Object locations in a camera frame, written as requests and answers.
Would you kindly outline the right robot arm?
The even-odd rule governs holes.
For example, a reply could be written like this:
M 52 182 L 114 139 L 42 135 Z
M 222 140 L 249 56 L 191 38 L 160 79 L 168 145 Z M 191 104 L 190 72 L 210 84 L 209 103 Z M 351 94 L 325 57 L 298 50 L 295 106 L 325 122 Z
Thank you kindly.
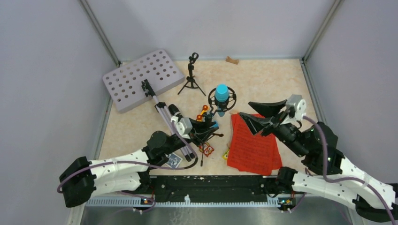
M 274 135 L 287 146 L 311 172 L 305 174 L 283 166 L 275 179 L 281 193 L 309 193 L 353 209 L 367 220 L 396 224 L 397 184 L 383 183 L 353 164 L 337 149 L 338 137 L 323 122 L 301 131 L 302 120 L 308 120 L 307 103 L 301 95 L 276 103 L 250 102 L 258 115 L 240 112 L 253 135 Z

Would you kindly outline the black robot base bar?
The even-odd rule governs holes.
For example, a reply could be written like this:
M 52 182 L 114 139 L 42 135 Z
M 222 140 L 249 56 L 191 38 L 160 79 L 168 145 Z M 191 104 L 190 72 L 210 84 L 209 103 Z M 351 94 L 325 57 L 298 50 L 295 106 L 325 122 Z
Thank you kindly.
M 296 195 L 275 176 L 261 175 L 146 175 L 132 193 L 154 197 L 158 203 L 183 202 L 186 196 L 193 203 L 260 203 Z

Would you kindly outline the black microphone tripod stand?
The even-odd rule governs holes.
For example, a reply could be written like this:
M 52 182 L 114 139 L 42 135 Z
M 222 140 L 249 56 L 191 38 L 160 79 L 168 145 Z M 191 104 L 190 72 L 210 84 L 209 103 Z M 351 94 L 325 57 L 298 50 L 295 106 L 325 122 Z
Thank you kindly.
M 199 89 L 201 91 L 201 93 L 204 96 L 206 96 L 204 91 L 197 84 L 197 82 L 195 80 L 195 76 L 193 75 L 194 63 L 196 62 L 196 60 L 198 58 L 199 58 L 199 54 L 196 52 L 193 52 L 192 55 L 189 57 L 189 63 L 187 65 L 189 75 L 186 77 L 186 80 L 187 80 L 186 83 L 183 85 L 183 87 L 177 93 L 178 95 L 183 91 L 184 88 L 188 88 L 188 89 Z

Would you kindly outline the red sheet music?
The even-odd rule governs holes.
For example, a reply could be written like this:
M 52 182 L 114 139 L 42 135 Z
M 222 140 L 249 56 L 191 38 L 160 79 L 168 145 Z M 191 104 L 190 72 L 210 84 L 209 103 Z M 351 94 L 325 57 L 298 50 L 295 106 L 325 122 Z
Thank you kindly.
M 282 167 L 282 159 L 274 135 L 253 135 L 244 120 L 231 115 L 232 138 L 227 166 L 241 172 L 268 176 Z

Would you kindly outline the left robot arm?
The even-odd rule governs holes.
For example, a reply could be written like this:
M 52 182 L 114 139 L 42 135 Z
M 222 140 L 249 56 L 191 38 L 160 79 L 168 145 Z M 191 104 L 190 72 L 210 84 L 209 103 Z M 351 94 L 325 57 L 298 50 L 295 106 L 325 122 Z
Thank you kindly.
M 78 157 L 59 176 L 57 193 L 62 194 L 65 206 L 73 208 L 82 205 L 99 195 L 137 191 L 144 194 L 149 191 L 152 169 L 168 170 L 165 164 L 175 151 L 190 147 L 193 143 L 200 146 L 216 135 L 215 122 L 199 122 L 182 118 L 186 127 L 179 127 L 172 122 L 174 133 L 163 131 L 151 134 L 146 146 L 123 156 L 88 160 L 86 156 Z

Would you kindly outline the blue microphone with tripod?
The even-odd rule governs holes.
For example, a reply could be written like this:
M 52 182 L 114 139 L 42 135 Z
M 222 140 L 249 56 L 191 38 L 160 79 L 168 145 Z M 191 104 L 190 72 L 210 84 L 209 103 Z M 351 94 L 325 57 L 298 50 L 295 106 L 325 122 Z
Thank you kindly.
M 219 128 L 214 121 L 214 116 L 223 117 L 227 111 L 233 109 L 237 102 L 236 92 L 226 84 L 219 84 L 210 91 L 207 98 L 207 110 L 200 116 L 202 122 L 205 122 L 210 128 Z

